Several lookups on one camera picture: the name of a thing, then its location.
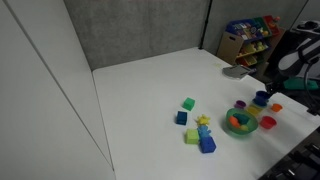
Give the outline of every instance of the blue block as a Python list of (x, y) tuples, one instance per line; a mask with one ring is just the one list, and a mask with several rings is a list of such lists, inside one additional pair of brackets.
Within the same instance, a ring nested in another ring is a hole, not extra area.
[(188, 114), (186, 112), (178, 111), (176, 123), (180, 125), (186, 125), (187, 117), (188, 117)]
[(246, 115), (244, 115), (244, 114), (238, 114), (238, 113), (236, 113), (236, 114), (234, 114), (233, 116), (238, 119), (238, 122), (239, 122), (241, 125), (246, 125), (246, 124), (248, 124), (249, 119), (250, 119), (248, 116), (246, 116)]
[(202, 153), (212, 153), (217, 148), (212, 137), (205, 137), (200, 139), (200, 147)]

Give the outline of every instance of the orange cup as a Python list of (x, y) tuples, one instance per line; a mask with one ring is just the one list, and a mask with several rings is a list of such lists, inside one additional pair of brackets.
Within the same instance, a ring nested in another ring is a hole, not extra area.
[(282, 106), (280, 104), (273, 104), (271, 107), (271, 110), (274, 112), (279, 112), (281, 111), (281, 109), (282, 109)]

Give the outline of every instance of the gray wall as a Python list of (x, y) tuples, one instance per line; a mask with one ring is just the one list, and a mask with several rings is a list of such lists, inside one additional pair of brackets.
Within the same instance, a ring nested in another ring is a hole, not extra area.
[[(92, 70), (198, 46), (209, 0), (65, 0)], [(306, 0), (213, 0), (204, 48), (231, 20), (272, 14), (290, 28)]]
[(292, 28), (297, 27), (301, 21), (307, 20), (317, 20), (320, 21), (320, 13), (319, 13), (320, 1), (319, 0), (309, 0), (303, 11), (295, 21)]

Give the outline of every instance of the white wall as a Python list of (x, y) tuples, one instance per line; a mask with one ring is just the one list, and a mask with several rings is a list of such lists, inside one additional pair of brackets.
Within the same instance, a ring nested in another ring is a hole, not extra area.
[(63, 0), (7, 2), (112, 164), (92, 74)]
[(296, 28), (301, 21), (307, 21), (307, 20), (320, 21), (319, 8), (320, 8), (320, 0), (309, 0), (309, 2), (306, 4), (301, 14), (299, 15), (299, 17), (297, 18), (297, 20), (294, 22), (294, 25), (292, 26), (292, 28)]
[(0, 179), (114, 180), (3, 1), (0, 23)]

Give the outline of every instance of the toy block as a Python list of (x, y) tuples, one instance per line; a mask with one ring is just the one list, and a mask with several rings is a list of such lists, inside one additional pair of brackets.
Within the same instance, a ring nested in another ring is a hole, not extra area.
[(202, 114), (202, 116), (198, 116), (198, 125), (208, 125), (210, 118), (206, 115)]
[(183, 103), (183, 108), (185, 108), (186, 110), (189, 110), (191, 111), (192, 108), (194, 107), (194, 103), (195, 103), (195, 100), (191, 99), (191, 98), (187, 98), (184, 103)]
[(199, 134), (196, 129), (187, 129), (186, 143), (187, 144), (198, 144), (199, 143)]
[(248, 126), (246, 126), (246, 125), (241, 125), (241, 126), (240, 126), (240, 129), (241, 129), (242, 131), (249, 131), (249, 128), (248, 128)]
[(234, 114), (233, 116), (238, 119), (238, 122), (239, 122), (241, 125), (247, 124), (248, 121), (249, 121), (249, 119), (250, 119), (248, 116), (246, 116), (246, 115), (244, 115), (244, 114), (238, 114), (238, 113), (236, 113), (236, 114)]
[(240, 125), (238, 119), (235, 118), (234, 116), (230, 116), (229, 121), (232, 124), (232, 126), (234, 126), (236, 128), (240, 128), (241, 125)]
[(202, 139), (205, 137), (210, 137), (211, 130), (208, 130), (208, 126), (201, 125), (198, 127), (198, 133), (199, 133), (200, 139)]
[(202, 153), (212, 153), (216, 150), (217, 146), (212, 137), (205, 137), (200, 139), (200, 148)]
[(186, 125), (187, 117), (188, 117), (188, 114), (186, 112), (178, 111), (176, 123), (180, 125)]

